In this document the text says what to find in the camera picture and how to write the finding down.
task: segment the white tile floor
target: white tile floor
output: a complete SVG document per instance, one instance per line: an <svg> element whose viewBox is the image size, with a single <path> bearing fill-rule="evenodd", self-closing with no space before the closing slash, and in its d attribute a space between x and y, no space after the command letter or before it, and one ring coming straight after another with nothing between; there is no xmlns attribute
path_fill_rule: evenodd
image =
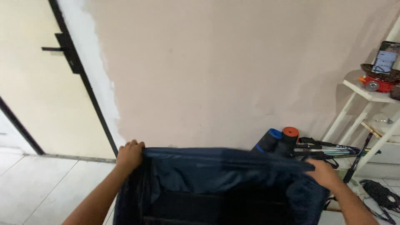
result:
<svg viewBox="0 0 400 225"><path fill-rule="evenodd" d="M61 224L114 166L0 153L0 225Z"/></svg>

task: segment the black door frame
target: black door frame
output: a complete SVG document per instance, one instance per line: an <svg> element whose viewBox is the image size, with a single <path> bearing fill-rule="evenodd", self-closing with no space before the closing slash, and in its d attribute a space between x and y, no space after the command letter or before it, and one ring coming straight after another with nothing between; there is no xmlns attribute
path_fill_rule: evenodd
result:
<svg viewBox="0 0 400 225"><path fill-rule="evenodd" d="M58 23L58 26L60 27L61 33L64 37L62 41L64 41L63 46L63 51L64 55L68 56L67 62L74 67L71 66L71 69L73 71L78 71L79 75L82 79L83 84L85 85L86 91L89 94L90 100L93 104L94 109L96 110L97 116L99 117L100 123L103 126L104 132L106 133L107 139L110 142L112 151L114 152L115 156L118 154L117 147L115 145L114 139L112 138L111 132L108 129L106 120L104 119L104 116L100 110L100 106L97 102L97 99L93 93L92 86L90 85L88 76L86 75L85 69L83 68L83 65L79 59L78 53L75 49L74 43L71 39L70 33L67 29L67 25L64 21L64 18L62 17L62 12L60 10L60 7L58 5L57 0L48 0L49 4L51 6L51 9L53 11L54 17L56 18L56 21ZM21 133L21 135L29 142L29 144L33 147L33 149L39 154L43 155L45 152L43 149L37 144L37 142L33 139L33 137L29 134L29 132L25 129L25 127L22 125L22 123L18 120L18 118L15 116L15 114L11 111L11 109L7 106L7 104L3 101L3 99L0 97L0 109L5 113L5 115L8 117L8 119L13 123L13 125L18 129L18 131Z"/></svg>

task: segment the white shelf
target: white shelf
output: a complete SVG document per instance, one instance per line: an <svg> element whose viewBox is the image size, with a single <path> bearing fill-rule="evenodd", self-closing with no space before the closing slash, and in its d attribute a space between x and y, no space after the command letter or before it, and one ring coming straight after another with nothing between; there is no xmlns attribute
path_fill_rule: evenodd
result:
<svg viewBox="0 0 400 225"><path fill-rule="evenodd" d="M372 102L388 102L388 103L400 103L400 101L394 100L389 97L389 93L380 93L376 91L367 91L360 81L355 80L344 80L343 84L351 88L357 94L363 96L368 101Z"/></svg>
<svg viewBox="0 0 400 225"><path fill-rule="evenodd" d="M380 132L380 131L374 129L373 127L370 127L370 126L366 123L366 121L362 121L362 122L361 122L361 125L362 125L363 127L365 127L367 130L369 130L369 132L371 132L372 134L374 134L374 136L377 137L378 139L382 138L382 136L385 135L385 133ZM391 144L391 145L400 145L400 143L398 143L398 142L393 142L393 141L390 141L390 140L386 141L386 143Z"/></svg>

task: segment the open duffel bag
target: open duffel bag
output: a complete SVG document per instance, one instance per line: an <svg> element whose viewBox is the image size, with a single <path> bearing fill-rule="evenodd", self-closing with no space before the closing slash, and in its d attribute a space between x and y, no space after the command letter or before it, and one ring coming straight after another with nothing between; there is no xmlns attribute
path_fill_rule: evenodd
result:
<svg viewBox="0 0 400 225"><path fill-rule="evenodd" d="M329 191L314 166L226 148L145 148L114 225L318 224Z"/></svg>

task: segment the brown bowl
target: brown bowl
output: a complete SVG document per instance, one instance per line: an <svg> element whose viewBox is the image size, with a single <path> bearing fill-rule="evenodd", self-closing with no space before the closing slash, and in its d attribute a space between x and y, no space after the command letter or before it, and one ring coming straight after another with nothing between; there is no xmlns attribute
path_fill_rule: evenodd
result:
<svg viewBox="0 0 400 225"><path fill-rule="evenodd" d="M372 72L372 64L361 64L361 69L370 77L376 78L378 80L382 80L384 82L388 82L391 84L400 83L400 70L392 69L389 74L384 73L375 73Z"/></svg>

